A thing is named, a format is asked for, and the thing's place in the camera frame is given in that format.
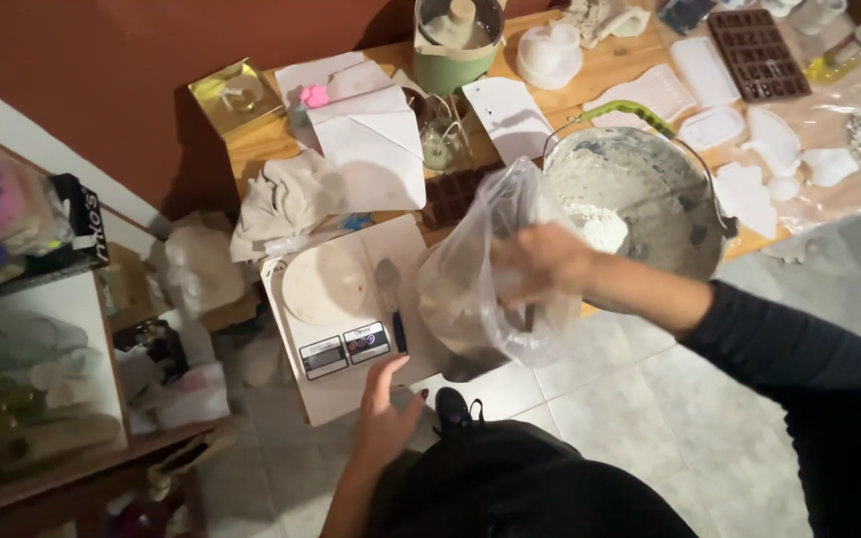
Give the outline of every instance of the hand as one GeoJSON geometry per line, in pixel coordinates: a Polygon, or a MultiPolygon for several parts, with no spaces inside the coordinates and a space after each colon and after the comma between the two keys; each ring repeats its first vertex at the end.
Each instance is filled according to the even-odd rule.
{"type": "Polygon", "coordinates": [[[554,294],[582,295],[594,260],[604,256],[555,223],[518,230],[495,242],[491,262],[520,272],[520,286],[501,293],[508,304],[540,302],[554,294]]]}
{"type": "Polygon", "coordinates": [[[361,415],[355,425],[354,452],[351,460],[376,470],[384,469],[401,455],[421,409],[428,397],[424,389],[400,413],[390,405],[390,378],[407,363],[407,355],[395,355],[382,360],[367,372],[367,386],[361,397],[361,415]]]}

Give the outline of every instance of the pink flower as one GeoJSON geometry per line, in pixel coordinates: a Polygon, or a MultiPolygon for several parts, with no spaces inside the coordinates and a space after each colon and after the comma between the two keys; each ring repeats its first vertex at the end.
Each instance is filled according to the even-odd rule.
{"type": "Polygon", "coordinates": [[[301,102],[308,108],[317,108],[328,103],[327,88],[308,84],[301,89],[301,102]]]}

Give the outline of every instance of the black box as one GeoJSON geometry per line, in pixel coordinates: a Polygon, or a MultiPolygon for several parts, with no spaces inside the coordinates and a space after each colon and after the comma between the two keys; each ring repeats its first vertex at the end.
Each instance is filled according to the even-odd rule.
{"type": "Polygon", "coordinates": [[[99,198],[69,173],[49,176],[69,224],[71,243],[41,257],[26,257],[25,273],[0,285],[0,297],[108,265],[108,243],[99,198]]]}

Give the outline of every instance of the brown silicone mold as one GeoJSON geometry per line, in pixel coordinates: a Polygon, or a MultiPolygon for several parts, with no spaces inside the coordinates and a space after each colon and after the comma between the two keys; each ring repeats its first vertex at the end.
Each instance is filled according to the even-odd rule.
{"type": "Polygon", "coordinates": [[[769,11],[714,11],[707,22],[744,101],[761,103],[812,94],[769,11]]]}
{"type": "Polygon", "coordinates": [[[421,210],[424,226],[430,230],[440,230],[460,222],[470,209],[477,186],[484,176],[502,167],[503,165],[489,165],[427,179],[424,185],[428,202],[421,210]]]}

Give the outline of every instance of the black sweater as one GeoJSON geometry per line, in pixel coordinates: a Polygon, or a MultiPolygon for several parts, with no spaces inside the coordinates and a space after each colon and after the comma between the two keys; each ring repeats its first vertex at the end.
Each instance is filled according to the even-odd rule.
{"type": "MultiPolygon", "coordinates": [[[[816,536],[861,536],[861,338],[715,281],[682,345],[786,411],[816,536]]],[[[387,536],[694,536],[648,485],[520,432],[431,447],[382,517],[387,536]]]]}

